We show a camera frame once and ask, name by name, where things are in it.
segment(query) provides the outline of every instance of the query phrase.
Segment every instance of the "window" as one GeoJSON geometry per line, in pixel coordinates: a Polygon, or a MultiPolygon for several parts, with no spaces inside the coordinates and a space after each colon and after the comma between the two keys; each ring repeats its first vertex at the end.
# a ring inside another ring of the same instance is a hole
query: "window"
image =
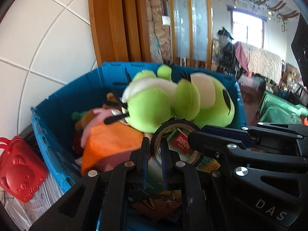
{"type": "Polygon", "coordinates": [[[233,43],[241,41],[258,48],[263,47],[264,23],[260,18],[231,11],[233,43]]]}

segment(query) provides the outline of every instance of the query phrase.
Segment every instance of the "white tiled wall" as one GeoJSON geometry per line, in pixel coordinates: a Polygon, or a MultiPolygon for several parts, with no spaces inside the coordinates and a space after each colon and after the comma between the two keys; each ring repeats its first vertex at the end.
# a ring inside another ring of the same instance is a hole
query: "white tiled wall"
{"type": "Polygon", "coordinates": [[[0,24],[0,136],[21,132],[31,106],[96,67],[88,0],[16,0],[0,24]]]}

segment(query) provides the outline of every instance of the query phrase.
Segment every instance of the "white wall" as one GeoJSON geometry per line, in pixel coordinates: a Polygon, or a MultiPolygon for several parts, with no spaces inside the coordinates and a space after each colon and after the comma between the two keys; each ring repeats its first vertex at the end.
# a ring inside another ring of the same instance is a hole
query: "white wall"
{"type": "Polygon", "coordinates": [[[0,136],[17,135],[31,106],[94,67],[88,0],[16,0],[0,24],[0,136]]]}
{"type": "MultiPolygon", "coordinates": [[[[212,0],[214,38],[218,38],[217,32],[223,26],[231,31],[230,12],[227,11],[226,5],[234,6],[232,0],[212,0]]],[[[268,11],[265,11],[264,14],[262,12],[259,11],[258,14],[267,16],[268,11]]],[[[268,20],[264,26],[264,49],[279,55],[283,60],[296,67],[297,63],[294,56],[292,56],[291,42],[294,38],[297,24],[298,19],[289,19],[286,32],[282,32],[281,23],[274,20],[268,20]]]]}
{"type": "Polygon", "coordinates": [[[297,30],[298,21],[299,21],[299,17],[289,20],[288,22],[288,41],[287,41],[287,51],[286,51],[286,58],[285,58],[286,62],[292,64],[296,68],[298,68],[298,64],[292,52],[291,44],[294,39],[296,30],[297,30]]]}

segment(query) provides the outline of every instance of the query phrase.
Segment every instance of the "brown plush toy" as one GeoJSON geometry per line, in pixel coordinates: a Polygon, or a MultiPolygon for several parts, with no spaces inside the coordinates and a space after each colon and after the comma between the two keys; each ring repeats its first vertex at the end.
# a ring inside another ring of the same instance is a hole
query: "brown plush toy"
{"type": "MultiPolygon", "coordinates": [[[[122,111],[121,107],[117,104],[117,101],[116,101],[113,93],[107,94],[107,100],[103,104],[102,108],[103,109],[114,108],[114,109],[118,109],[118,110],[122,111]]],[[[82,135],[82,132],[84,131],[86,126],[89,124],[89,122],[96,116],[93,113],[94,109],[96,109],[96,108],[93,108],[93,109],[89,110],[88,112],[83,112],[83,113],[74,112],[72,114],[72,119],[74,119],[74,120],[80,119],[80,117],[81,117],[81,119],[79,121],[77,121],[76,124],[75,124],[75,130],[77,131],[77,133],[80,136],[82,135]]]]}

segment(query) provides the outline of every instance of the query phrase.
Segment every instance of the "floor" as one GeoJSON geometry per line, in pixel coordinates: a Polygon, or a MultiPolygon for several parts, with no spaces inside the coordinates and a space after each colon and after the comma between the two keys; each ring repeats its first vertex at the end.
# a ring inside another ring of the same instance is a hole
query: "floor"
{"type": "Polygon", "coordinates": [[[249,87],[240,86],[240,88],[244,101],[244,107],[247,117],[247,125],[255,126],[258,122],[256,113],[258,110],[259,103],[261,102],[261,99],[263,97],[263,92],[256,91],[249,87]]]}

